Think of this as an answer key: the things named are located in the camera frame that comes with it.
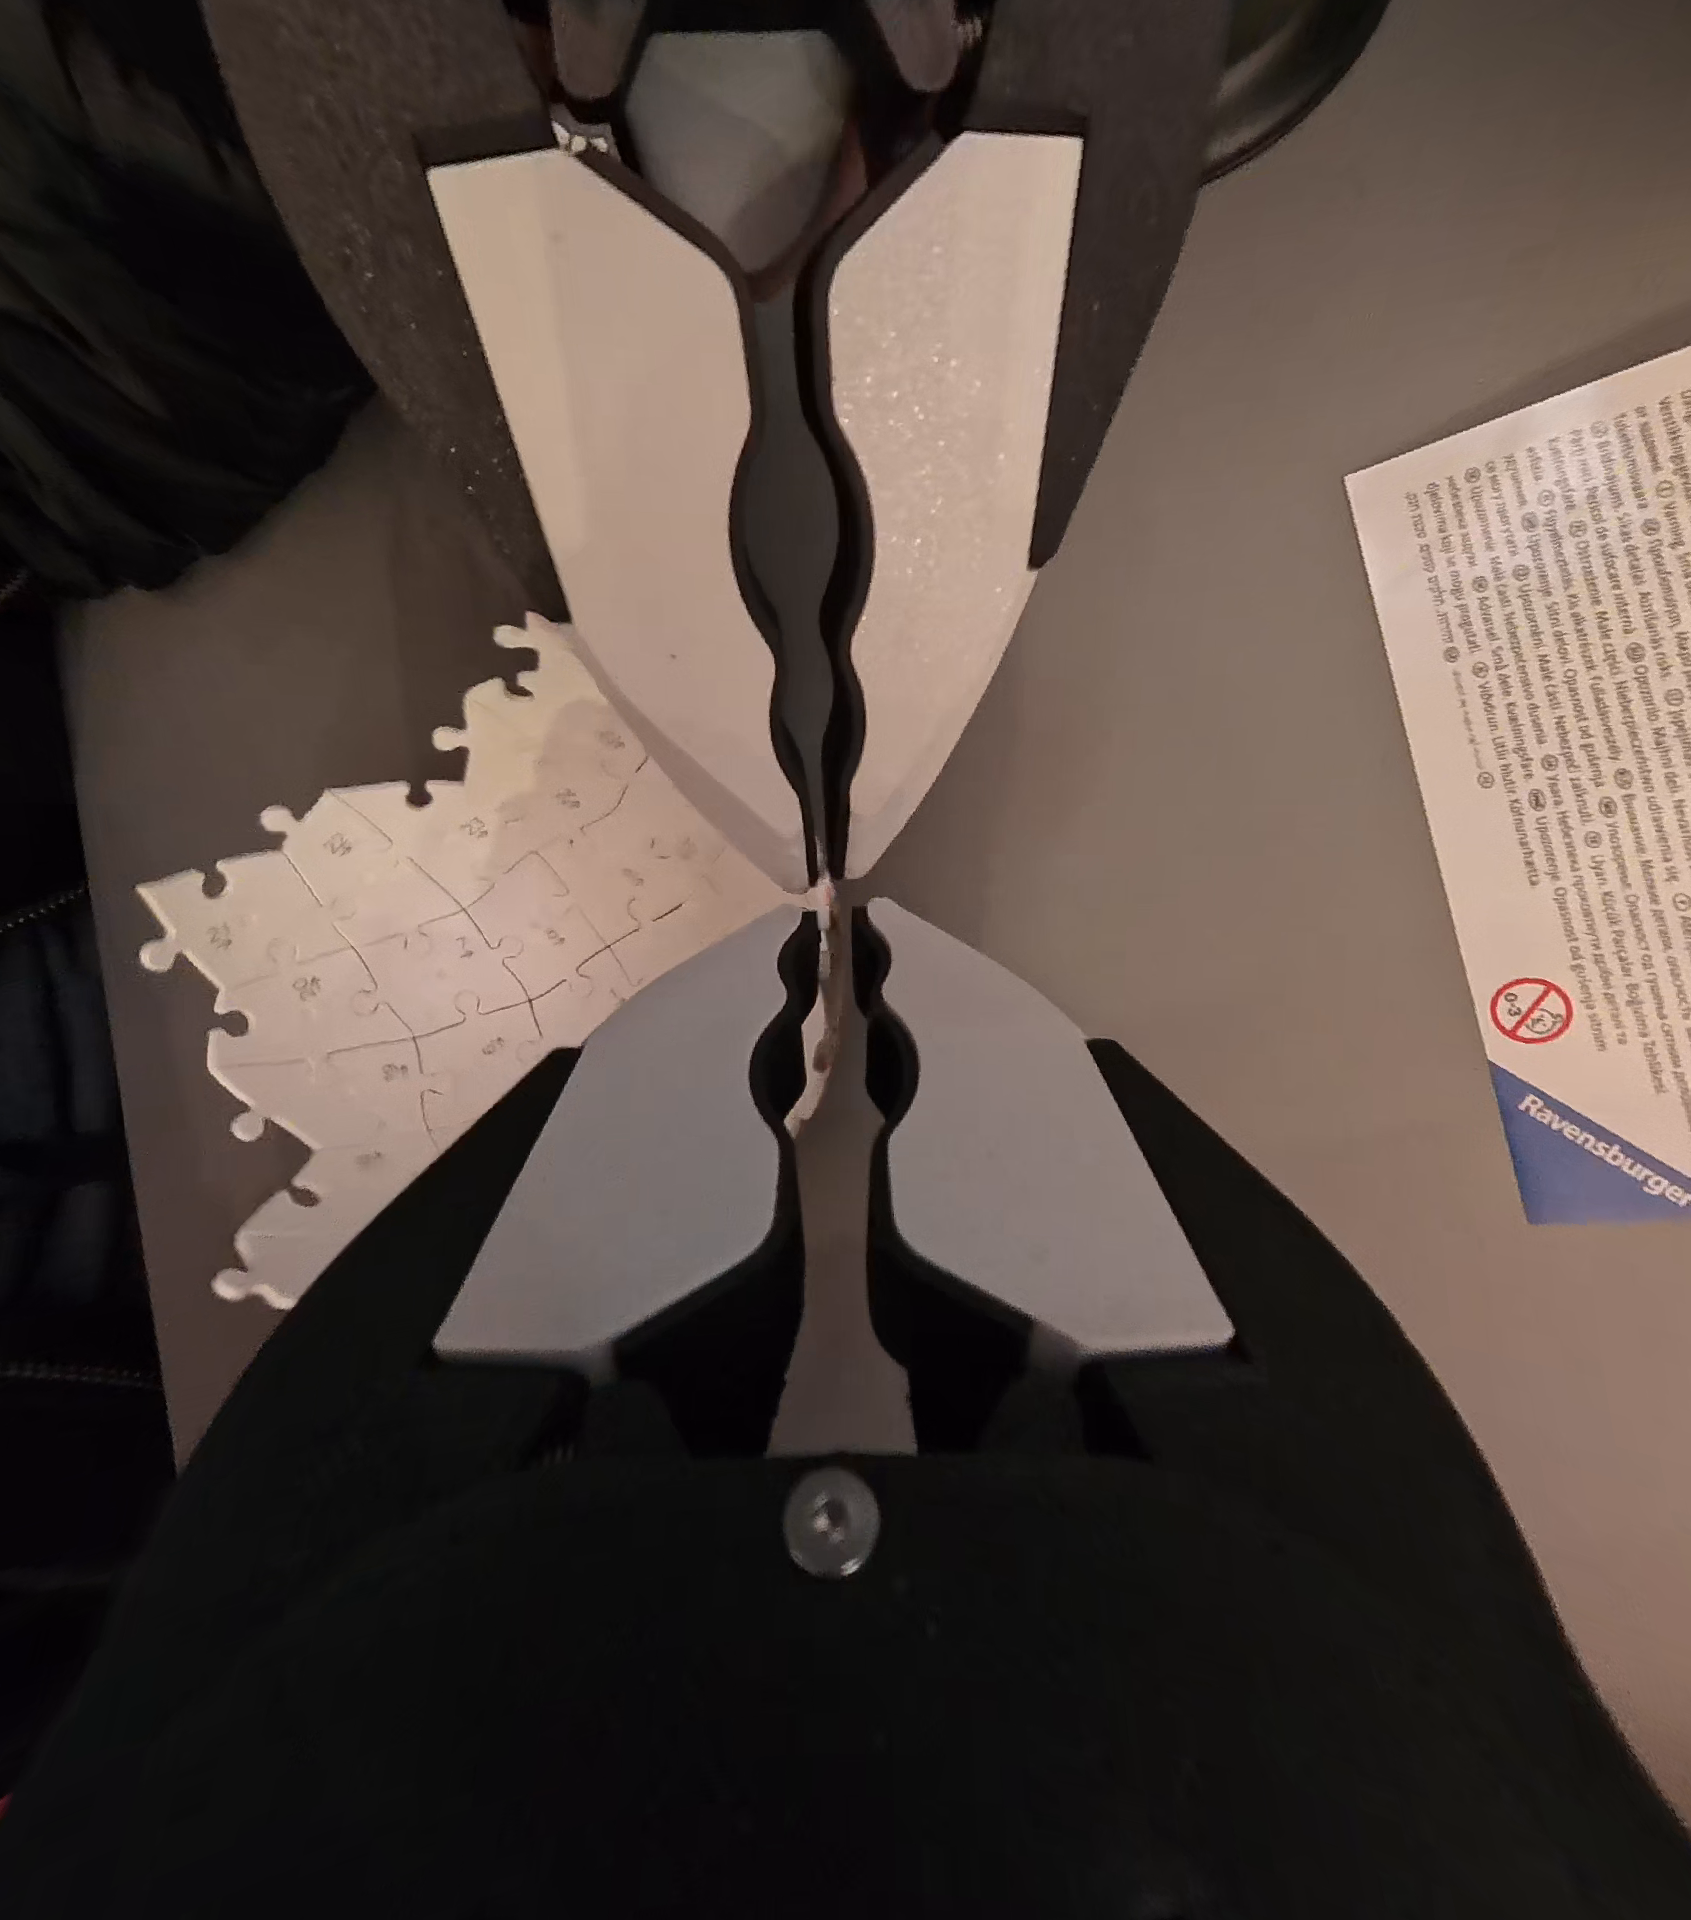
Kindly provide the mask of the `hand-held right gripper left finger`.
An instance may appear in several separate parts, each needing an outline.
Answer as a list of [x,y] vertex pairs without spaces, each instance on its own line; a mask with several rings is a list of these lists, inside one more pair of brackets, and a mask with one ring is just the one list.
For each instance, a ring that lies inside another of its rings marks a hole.
[[803,1116],[805,911],[787,905],[591,1032],[435,1352],[601,1367],[761,1250]]

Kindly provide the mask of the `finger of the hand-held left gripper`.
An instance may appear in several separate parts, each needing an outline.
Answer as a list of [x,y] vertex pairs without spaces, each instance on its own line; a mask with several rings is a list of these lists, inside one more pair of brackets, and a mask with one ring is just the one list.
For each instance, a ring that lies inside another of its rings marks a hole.
[[807,889],[781,623],[737,521],[761,406],[735,254],[605,156],[425,182],[593,679],[737,852]]
[[937,780],[1035,585],[1083,139],[959,132],[843,245],[823,291],[831,421],[867,519],[847,588],[863,878]]

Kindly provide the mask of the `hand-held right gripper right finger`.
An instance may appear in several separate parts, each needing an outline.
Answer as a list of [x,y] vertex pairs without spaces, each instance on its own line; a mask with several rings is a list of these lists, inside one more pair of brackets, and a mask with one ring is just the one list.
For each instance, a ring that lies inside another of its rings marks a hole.
[[1077,1361],[1223,1350],[1233,1322],[1081,1028],[893,901],[855,939],[897,1255]]

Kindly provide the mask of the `partly built puzzle ball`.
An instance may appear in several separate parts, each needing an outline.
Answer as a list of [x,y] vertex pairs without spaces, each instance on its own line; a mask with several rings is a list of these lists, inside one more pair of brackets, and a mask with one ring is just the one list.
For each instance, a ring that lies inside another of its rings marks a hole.
[[323,1268],[553,1050],[771,909],[803,905],[665,777],[569,627],[493,632],[515,673],[463,693],[457,780],[267,809],[275,845],[137,885],[147,973],[187,963],[221,1023],[233,1137],[309,1150],[235,1231],[211,1291],[289,1312]]

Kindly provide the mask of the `black ball stand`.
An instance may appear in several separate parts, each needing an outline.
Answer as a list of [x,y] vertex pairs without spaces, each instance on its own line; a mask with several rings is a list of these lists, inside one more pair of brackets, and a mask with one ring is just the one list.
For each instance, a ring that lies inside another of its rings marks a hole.
[[1387,3],[1233,3],[1201,164],[1211,185],[1265,155],[1347,77]]

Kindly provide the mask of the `person's jacketed torso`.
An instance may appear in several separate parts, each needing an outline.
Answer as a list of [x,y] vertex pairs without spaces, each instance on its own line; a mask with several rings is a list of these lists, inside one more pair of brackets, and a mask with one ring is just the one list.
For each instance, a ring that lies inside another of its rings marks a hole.
[[173,1477],[59,619],[231,548],[367,393],[201,6],[0,3],[0,1816]]

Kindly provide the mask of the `folded paper leaflet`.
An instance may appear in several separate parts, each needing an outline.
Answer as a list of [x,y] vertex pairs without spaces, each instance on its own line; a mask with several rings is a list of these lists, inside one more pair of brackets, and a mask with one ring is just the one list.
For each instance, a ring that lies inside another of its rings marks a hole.
[[1691,347],[1345,493],[1525,1217],[1691,1223]]

